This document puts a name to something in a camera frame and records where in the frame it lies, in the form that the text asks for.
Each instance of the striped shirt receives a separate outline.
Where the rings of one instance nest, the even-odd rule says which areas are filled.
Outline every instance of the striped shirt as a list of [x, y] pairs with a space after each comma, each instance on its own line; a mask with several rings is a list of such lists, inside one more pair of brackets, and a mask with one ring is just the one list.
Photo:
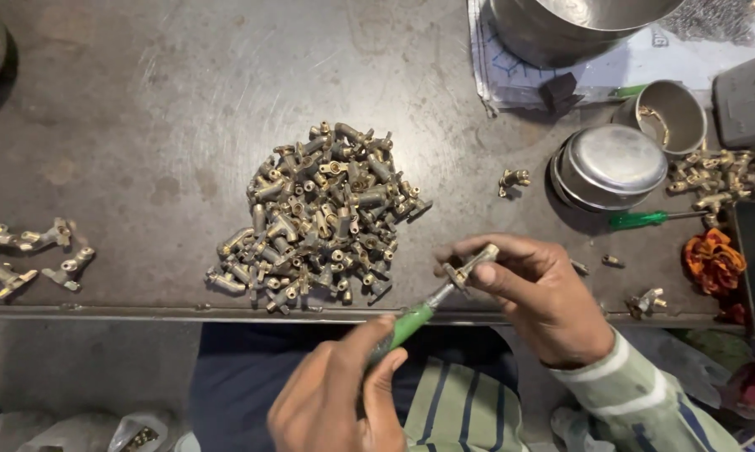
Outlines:
[[[613, 351], [575, 371], [552, 370], [599, 422], [601, 438], [628, 452], [734, 452], [737, 441], [695, 407], [678, 381], [617, 331]], [[404, 425], [409, 452], [527, 452], [520, 399], [497, 380], [431, 358]]]

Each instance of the green screwdriver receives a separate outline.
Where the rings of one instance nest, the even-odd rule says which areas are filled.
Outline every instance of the green screwdriver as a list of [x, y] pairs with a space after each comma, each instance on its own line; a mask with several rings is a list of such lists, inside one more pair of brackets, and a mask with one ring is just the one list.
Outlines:
[[412, 306], [394, 322], [394, 330], [372, 350], [372, 354], [369, 356], [369, 361], [367, 362], [367, 369], [380, 363], [385, 355], [402, 345], [405, 340], [411, 337], [411, 334], [417, 332], [422, 325], [427, 323], [448, 295], [456, 290], [461, 290], [469, 297], [466, 293], [465, 283], [475, 265], [481, 262], [496, 261], [499, 251], [493, 244], [488, 244], [481, 252], [474, 255], [469, 262], [466, 262], [459, 269], [454, 269], [450, 264], [443, 264], [442, 267], [447, 272], [447, 277], [450, 278], [450, 281], [444, 283], [428, 295], [421, 303]]
[[623, 229], [635, 229], [643, 226], [658, 225], [668, 220], [676, 220], [678, 218], [693, 218], [695, 216], [704, 216], [709, 211], [686, 211], [681, 213], [667, 213], [664, 210], [657, 210], [651, 212], [630, 212], [622, 213], [620, 215], [614, 215], [609, 218], [609, 226], [613, 231], [621, 231]]

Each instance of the metal workbench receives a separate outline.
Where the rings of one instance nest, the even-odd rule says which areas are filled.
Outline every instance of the metal workbench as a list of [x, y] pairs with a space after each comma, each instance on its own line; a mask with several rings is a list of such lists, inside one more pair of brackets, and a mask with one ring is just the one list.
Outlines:
[[[681, 310], [658, 316], [664, 324], [709, 324], [717, 312], [680, 265], [700, 220], [610, 234], [602, 216], [571, 211], [546, 188], [550, 155], [611, 107], [486, 117], [462, 0], [9, 0], [0, 16], [20, 54], [18, 77], [0, 84], [0, 223], [40, 231], [65, 216], [79, 246], [96, 249], [81, 293], [40, 276], [0, 301], [0, 315], [350, 322], [417, 301], [439, 284], [432, 247], [481, 231], [563, 244], [592, 267], [585, 282], [612, 318], [655, 286]], [[256, 167], [322, 119], [391, 130], [397, 169], [435, 202], [399, 228], [393, 289], [373, 308], [363, 296], [343, 309], [317, 294], [309, 303], [323, 313], [288, 318], [208, 290], [217, 242], [251, 221]], [[500, 199], [503, 168], [530, 169], [533, 185]], [[659, 191], [642, 208], [690, 202]], [[628, 267], [603, 267], [606, 253]], [[2, 259], [40, 270], [66, 256]], [[486, 300], [448, 306], [443, 322], [502, 322]]]

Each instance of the shirt sleeve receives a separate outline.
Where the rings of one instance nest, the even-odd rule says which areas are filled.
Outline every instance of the shirt sleeve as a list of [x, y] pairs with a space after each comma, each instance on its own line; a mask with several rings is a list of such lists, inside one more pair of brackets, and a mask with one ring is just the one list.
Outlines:
[[574, 371], [552, 370], [621, 452], [735, 452], [737, 441], [619, 332], [603, 360]]

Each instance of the hand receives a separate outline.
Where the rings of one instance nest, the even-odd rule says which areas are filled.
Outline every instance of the hand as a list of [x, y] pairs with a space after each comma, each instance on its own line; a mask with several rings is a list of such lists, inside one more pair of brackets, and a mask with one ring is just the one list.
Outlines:
[[[579, 368], [611, 353], [611, 327], [560, 245], [494, 233], [467, 238], [434, 254], [443, 263], [452, 255], [473, 255], [489, 243], [500, 248], [497, 262], [476, 266], [471, 284], [497, 298], [544, 364]], [[444, 275], [441, 267], [434, 272]]]
[[356, 419], [363, 368], [372, 348], [391, 332], [381, 316], [353, 329], [340, 342], [324, 342], [294, 370], [268, 414], [278, 452], [402, 452], [405, 436], [391, 395], [391, 377], [408, 358], [387, 354], [363, 383], [366, 418]]

